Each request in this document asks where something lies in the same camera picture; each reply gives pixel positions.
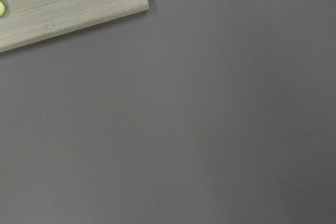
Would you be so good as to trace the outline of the bamboo cutting board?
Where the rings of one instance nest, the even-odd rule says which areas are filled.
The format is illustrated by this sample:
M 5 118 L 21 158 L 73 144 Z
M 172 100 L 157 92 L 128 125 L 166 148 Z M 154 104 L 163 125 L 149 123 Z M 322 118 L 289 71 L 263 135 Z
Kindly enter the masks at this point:
M 149 9 L 148 0 L 1 0 L 1 52 Z

